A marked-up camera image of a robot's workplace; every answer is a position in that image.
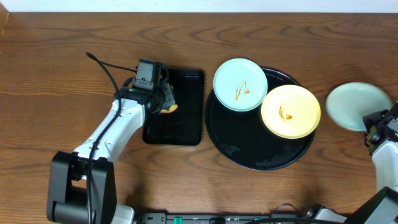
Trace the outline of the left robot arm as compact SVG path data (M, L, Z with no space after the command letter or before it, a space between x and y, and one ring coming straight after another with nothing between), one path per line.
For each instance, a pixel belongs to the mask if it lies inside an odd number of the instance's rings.
M122 87L94 133L50 163L47 219L56 223L132 223L134 209L117 202L114 165L146 116L177 108L171 84Z

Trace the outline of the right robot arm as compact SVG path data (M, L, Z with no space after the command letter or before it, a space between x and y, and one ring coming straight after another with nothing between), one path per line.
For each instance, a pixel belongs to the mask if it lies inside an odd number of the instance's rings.
M364 145L376 170L377 193L345 217L324 206L314 206L306 218L338 223L397 223L397 105L363 117Z

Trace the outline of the yellow plate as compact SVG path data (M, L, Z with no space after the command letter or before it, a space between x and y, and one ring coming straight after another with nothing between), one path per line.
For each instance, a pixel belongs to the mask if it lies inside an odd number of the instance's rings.
M321 118L320 104L309 90L282 85L271 90L261 105L261 118L275 135L299 139L311 134Z

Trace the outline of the yellow green sponge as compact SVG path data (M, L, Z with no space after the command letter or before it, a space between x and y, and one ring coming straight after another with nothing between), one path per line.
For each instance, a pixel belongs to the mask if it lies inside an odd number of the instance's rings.
M160 96L161 96L161 104L159 108L161 114L172 113L178 108L175 99L174 89L171 84L169 83L161 84Z

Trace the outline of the light blue plate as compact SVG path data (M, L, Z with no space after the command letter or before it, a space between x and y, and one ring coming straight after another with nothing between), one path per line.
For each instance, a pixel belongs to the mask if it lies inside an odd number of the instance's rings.
M215 72L213 90L223 106L245 112L262 103L268 92L268 81L257 63L234 58L221 64Z
M329 117L342 128L365 131L363 117L392 108L392 101L380 88L363 82L350 82L336 87L325 102Z

